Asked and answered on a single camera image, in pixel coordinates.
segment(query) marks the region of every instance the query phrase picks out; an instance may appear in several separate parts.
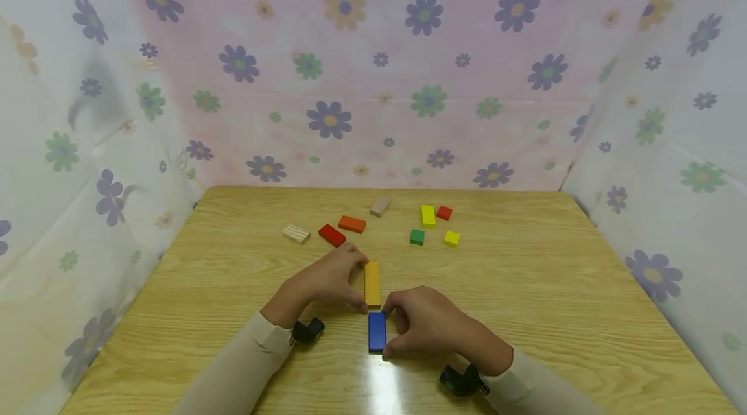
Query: small yellow block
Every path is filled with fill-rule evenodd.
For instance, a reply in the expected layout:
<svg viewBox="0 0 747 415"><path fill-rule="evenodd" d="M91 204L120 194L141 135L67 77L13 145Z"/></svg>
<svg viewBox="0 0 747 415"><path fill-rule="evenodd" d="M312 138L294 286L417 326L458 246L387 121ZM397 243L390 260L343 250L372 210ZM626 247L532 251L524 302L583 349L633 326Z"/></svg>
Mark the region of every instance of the small yellow block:
<svg viewBox="0 0 747 415"><path fill-rule="evenodd" d="M452 232L451 230L446 230L446 237L444 237L444 244L448 244L451 248L456 248L459 244L459 239L462 238L461 235L459 235L456 232Z"/></svg>
<svg viewBox="0 0 747 415"><path fill-rule="evenodd" d="M433 209L433 206L423 205L421 211L423 213L423 228L436 227L436 210Z"/></svg>

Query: yellow block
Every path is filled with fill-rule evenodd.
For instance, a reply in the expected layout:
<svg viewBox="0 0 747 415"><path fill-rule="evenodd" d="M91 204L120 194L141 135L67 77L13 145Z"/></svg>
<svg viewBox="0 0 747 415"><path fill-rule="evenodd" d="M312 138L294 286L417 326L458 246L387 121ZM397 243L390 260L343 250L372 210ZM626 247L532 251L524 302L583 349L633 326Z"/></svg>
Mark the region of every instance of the yellow block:
<svg viewBox="0 0 747 415"><path fill-rule="evenodd" d="M433 206L422 205L421 210L423 212L423 227L436 227L436 212L434 211Z"/></svg>
<svg viewBox="0 0 747 415"><path fill-rule="evenodd" d="M444 244L448 244L451 248L456 248L459 244L459 239L462 238L461 235L459 235L456 232L452 232L451 230L446 230L446 237L444 237Z"/></svg>
<svg viewBox="0 0 747 415"><path fill-rule="evenodd" d="M381 306L381 279L379 278L379 262L369 261L364 268L364 297L369 307Z"/></svg>

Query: green flower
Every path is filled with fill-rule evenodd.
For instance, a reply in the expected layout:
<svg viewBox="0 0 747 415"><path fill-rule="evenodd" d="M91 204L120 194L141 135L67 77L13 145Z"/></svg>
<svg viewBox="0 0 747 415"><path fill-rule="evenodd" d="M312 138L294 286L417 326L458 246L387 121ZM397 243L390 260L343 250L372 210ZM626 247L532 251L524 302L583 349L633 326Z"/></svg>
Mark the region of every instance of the green flower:
<svg viewBox="0 0 747 415"><path fill-rule="evenodd" d="M690 163L689 168L680 171L684 177L682 184L692 186L693 193L713 193L717 186L726 185L724 171L716 168L712 163L698 164L696 161Z"/></svg>
<svg viewBox="0 0 747 415"><path fill-rule="evenodd" d="M303 75L304 80L316 80L322 74L322 62L313 53L301 53L293 62L296 64L296 73Z"/></svg>
<svg viewBox="0 0 747 415"><path fill-rule="evenodd" d="M615 69L615 65L617 65L617 57L613 58L613 60L610 60L608 64L606 64L602 68L602 72L599 74L599 76L597 76L597 82L599 84L602 84L606 81L606 79L610 77L610 73Z"/></svg>
<svg viewBox="0 0 747 415"><path fill-rule="evenodd" d="M141 99L141 108L145 112L145 117L148 120L156 120L156 117L163 115L163 107L166 104L166 99L161 97L161 88L151 89L147 82L144 82L141 87L137 90L137 95Z"/></svg>
<svg viewBox="0 0 747 415"><path fill-rule="evenodd" d="M493 115L498 115L498 110L501 109L501 103L495 97L488 97L485 101L480 102L477 105L477 115L480 120L493 118Z"/></svg>
<svg viewBox="0 0 747 415"><path fill-rule="evenodd" d="M75 263L78 263L78 253L68 252L65 256L60 258L60 271L68 272L72 271L75 267Z"/></svg>
<svg viewBox="0 0 747 415"><path fill-rule="evenodd" d="M217 112L220 109L218 97L210 94L210 92L197 91L197 94L193 95L192 98L197 103L197 106L206 112Z"/></svg>
<svg viewBox="0 0 747 415"><path fill-rule="evenodd" d="M742 350L742 342L739 341L739 337L733 335L731 332L724 332L721 335L721 341L724 343L724 347L727 347L731 351Z"/></svg>
<svg viewBox="0 0 747 415"><path fill-rule="evenodd" d="M656 135L664 131L662 125L664 116L664 112L659 110L659 107L646 112L646 118L638 122L638 133L635 134L638 144L642 146L646 143L653 144Z"/></svg>
<svg viewBox="0 0 747 415"><path fill-rule="evenodd" d="M60 171L63 168L66 171L72 171L73 164L80 161L78 154L75 154L78 152L78 146L70 141L70 135L67 133L60 134L59 131L55 131L51 134L51 139L46 140L46 145L49 152L44 158L48 163L54 164L54 171Z"/></svg>
<svg viewBox="0 0 747 415"><path fill-rule="evenodd" d="M444 99L446 99L446 94L442 92L441 86L423 86L420 92L415 92L412 95L414 102L410 104L410 108L418 113L418 117L422 118L428 115L433 118L446 107L444 106Z"/></svg>

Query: long yellow block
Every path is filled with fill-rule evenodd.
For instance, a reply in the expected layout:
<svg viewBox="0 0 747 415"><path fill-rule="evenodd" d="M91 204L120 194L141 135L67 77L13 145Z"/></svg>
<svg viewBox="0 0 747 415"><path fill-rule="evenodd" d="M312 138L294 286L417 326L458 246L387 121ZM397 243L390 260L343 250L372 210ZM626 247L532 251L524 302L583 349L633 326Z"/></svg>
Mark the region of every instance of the long yellow block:
<svg viewBox="0 0 747 415"><path fill-rule="evenodd" d="M364 279L364 297L369 307L378 308L381 306L381 279L379 278L379 262L369 261L363 273Z"/></svg>

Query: orange block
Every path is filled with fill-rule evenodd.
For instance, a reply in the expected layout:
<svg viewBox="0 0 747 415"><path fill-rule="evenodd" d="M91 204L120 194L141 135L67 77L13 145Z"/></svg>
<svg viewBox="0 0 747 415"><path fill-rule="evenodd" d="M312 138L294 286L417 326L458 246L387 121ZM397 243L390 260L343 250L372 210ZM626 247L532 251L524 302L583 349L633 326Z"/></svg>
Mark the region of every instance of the orange block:
<svg viewBox="0 0 747 415"><path fill-rule="evenodd" d="M365 220L356 219L355 217L349 217L348 215L343 215L343 217L340 218L340 222L337 224L339 228L344 228L345 230L350 230L355 233L363 233L363 230L366 228L366 222Z"/></svg>

